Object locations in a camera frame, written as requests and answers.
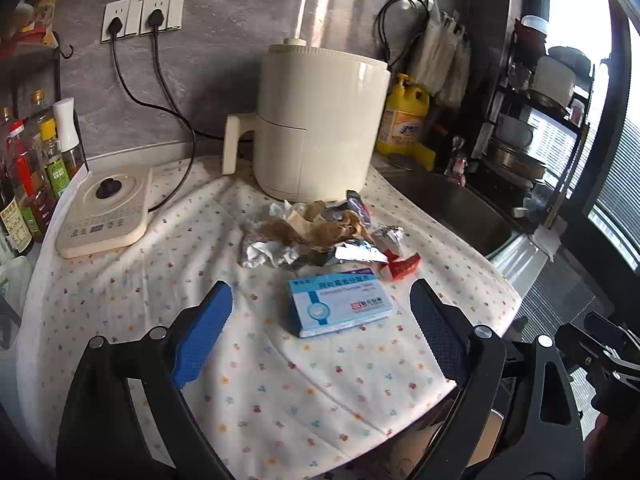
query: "black plug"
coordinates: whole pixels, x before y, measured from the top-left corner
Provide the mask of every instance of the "black plug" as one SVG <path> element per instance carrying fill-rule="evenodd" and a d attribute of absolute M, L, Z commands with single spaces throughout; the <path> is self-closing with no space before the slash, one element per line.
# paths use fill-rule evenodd
<path fill-rule="evenodd" d="M 107 27 L 107 32 L 111 35 L 112 38 L 118 35 L 118 33 L 122 30 L 122 22 L 119 17 L 115 17 L 111 20 L 109 27 Z"/>
<path fill-rule="evenodd" d="M 154 29 L 160 27 L 160 25 L 162 25 L 162 22 L 164 22 L 164 14 L 160 9 L 154 10 L 146 20 L 148 26 Z"/>

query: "tablecloth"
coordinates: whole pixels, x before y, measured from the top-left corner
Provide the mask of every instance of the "tablecloth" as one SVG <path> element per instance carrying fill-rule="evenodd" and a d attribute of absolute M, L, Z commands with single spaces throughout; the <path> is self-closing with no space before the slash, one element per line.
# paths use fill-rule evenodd
<path fill-rule="evenodd" d="M 154 168 L 154 203 L 186 165 Z M 217 157 L 198 159 L 177 197 L 126 248 L 65 260 L 52 248 L 62 220 L 52 223 L 18 342 L 20 402 L 48 462 L 88 339 L 102 334 L 117 343 L 168 326 L 217 280 L 232 287 L 233 311 L 200 377 L 183 394 L 242 480 L 304 478 L 334 468 L 401 431 L 452 389 L 409 308 L 416 279 L 424 277 L 442 301 L 497 333 L 516 314 L 520 298 L 492 265 L 370 168 L 362 197 L 374 223 L 403 226 L 406 254 L 419 252 L 422 263 L 402 282 L 383 285 L 394 308 L 390 318 L 301 340 L 292 335 L 287 280 L 362 265 L 303 267 L 297 274 L 242 268 L 242 226 L 273 199 L 259 189 L 249 163 L 239 161 L 232 176 L 220 169 Z M 131 386 L 152 455 L 171 463 L 142 386 Z"/>

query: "white air fryer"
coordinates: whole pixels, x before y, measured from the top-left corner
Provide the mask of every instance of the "white air fryer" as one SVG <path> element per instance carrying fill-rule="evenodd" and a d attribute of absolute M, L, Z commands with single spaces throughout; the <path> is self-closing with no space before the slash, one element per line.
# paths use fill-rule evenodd
<path fill-rule="evenodd" d="M 386 63 L 285 40 L 262 62 L 258 111 L 226 119 L 223 174 L 238 140 L 255 132 L 254 173 L 290 202 L 343 200 L 364 186 L 390 73 Z"/>

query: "yellow detergent bottle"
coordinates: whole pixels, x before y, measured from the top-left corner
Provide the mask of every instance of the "yellow detergent bottle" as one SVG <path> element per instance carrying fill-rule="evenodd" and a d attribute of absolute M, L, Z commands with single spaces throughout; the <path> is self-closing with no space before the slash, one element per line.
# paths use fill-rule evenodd
<path fill-rule="evenodd" d="M 407 74 L 398 73 L 398 82 L 386 98 L 376 148 L 382 155 L 411 155 L 422 120 L 429 111 L 429 95 L 418 85 L 405 84 Z"/>

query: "bottle label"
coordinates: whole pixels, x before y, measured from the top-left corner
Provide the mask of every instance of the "bottle label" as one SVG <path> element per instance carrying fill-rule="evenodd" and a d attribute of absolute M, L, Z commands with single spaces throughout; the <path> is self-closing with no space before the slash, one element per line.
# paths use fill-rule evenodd
<path fill-rule="evenodd" d="M 424 116 L 386 108 L 378 140 L 391 146 L 408 146 L 418 138 Z"/>
<path fill-rule="evenodd" d="M 33 216 L 33 212 L 31 211 L 30 207 L 21 207 L 20 211 L 22 213 L 22 218 L 24 218 L 24 221 L 27 224 L 27 227 L 29 228 L 29 231 L 31 231 L 31 233 L 33 233 L 36 236 L 41 235 L 42 233 L 40 232 L 40 228 L 38 227 L 38 223 L 36 222 L 35 217 Z"/>
<path fill-rule="evenodd" d="M 59 156 L 56 160 L 47 164 L 47 174 L 49 175 L 53 193 L 56 195 L 56 199 L 58 199 L 65 190 L 65 187 L 69 185 L 69 176 L 66 174 L 65 163 L 62 157 Z"/>
<path fill-rule="evenodd" d="M 15 250 L 19 253 L 23 252 L 31 243 L 31 231 L 29 231 L 24 218 L 22 218 L 22 213 L 20 213 L 15 197 L 7 207 L 0 211 L 0 218 L 2 218 L 6 230 L 9 231 Z"/>

